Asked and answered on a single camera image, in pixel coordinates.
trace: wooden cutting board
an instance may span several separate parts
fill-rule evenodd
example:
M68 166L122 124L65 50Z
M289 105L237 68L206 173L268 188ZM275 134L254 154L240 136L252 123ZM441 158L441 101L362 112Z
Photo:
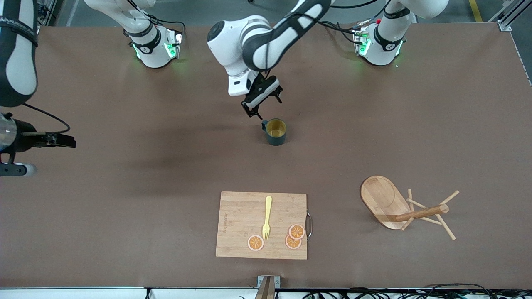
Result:
M252 235L262 236L266 196L272 197L270 236L264 247L252 251L247 241ZM251 259L306 260L307 241L298 249L285 245L288 228L294 224L305 227L306 194L222 192L216 256Z

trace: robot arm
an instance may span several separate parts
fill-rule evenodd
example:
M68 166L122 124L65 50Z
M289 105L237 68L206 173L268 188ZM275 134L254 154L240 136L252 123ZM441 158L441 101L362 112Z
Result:
M37 1L0 0L0 106L19 106L35 93L35 47Z
M24 104L37 89L37 1L0 0L0 106ZM0 113L0 176L29 176L31 164L14 163L15 154L32 147L76 147L73 137L59 132L37 132L29 123Z
M374 23L357 36L361 44L356 46L357 53L376 65L389 64L399 53L404 34L412 23L411 11L430 19L439 15L448 3L448 0L387 1L380 25ZM268 96L275 96L280 102L279 81L275 76L264 78L260 72L275 67L284 53L316 23L304 15L319 20L334 2L299 0L273 28L259 15L220 21L211 28L207 36L209 49L229 75L229 95L246 95L241 105L248 116L260 118L259 105Z
M136 7L127 0L85 0L85 3L124 28L133 41L137 57L147 67L160 68L178 57L182 32L154 25L144 12L155 5L155 0L138 0L134 3Z
M296 6L273 28L260 15L238 21L220 21L207 35L209 49L229 75L228 93L247 94L241 103L252 117L268 96L279 102L282 88L275 76L264 78L260 72L272 69L286 51L325 15L335 0L299 0Z
M359 32L357 53L375 65L392 62L403 45L403 37L414 14L432 19L447 7L449 0L389 0L380 24L373 23Z

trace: mug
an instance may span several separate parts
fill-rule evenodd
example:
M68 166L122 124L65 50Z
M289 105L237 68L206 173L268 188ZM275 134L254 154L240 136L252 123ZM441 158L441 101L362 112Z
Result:
M266 132L266 139L271 145L281 145L285 142L286 124L284 121L274 118L262 121L262 130Z

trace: brown table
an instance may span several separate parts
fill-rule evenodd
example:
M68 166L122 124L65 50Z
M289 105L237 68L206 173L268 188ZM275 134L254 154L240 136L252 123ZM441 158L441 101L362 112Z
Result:
M0 285L532 287L532 89L495 24L415 24L386 67L312 29L272 71L284 103L261 107L288 124L279 147L227 95L207 28L188 30L188 61L155 70L121 30L40 33L30 103L78 148L20 154L39 174L0 180ZM420 220L383 228L359 196L371 175L426 205L460 190L444 216L458 240ZM223 190L307 193L309 259L216 258Z

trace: metal bracket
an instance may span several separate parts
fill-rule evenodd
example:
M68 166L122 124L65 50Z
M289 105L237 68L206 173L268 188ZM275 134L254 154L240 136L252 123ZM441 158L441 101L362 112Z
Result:
M497 26L499 27L500 32L512 31L512 27L510 25L504 26L500 20L497 20Z
M266 276L272 276L272 275L260 275L257 276L257 288L260 288L262 281L266 278ZM273 282L275 283L275 288L281 287L281 276L272 276Z

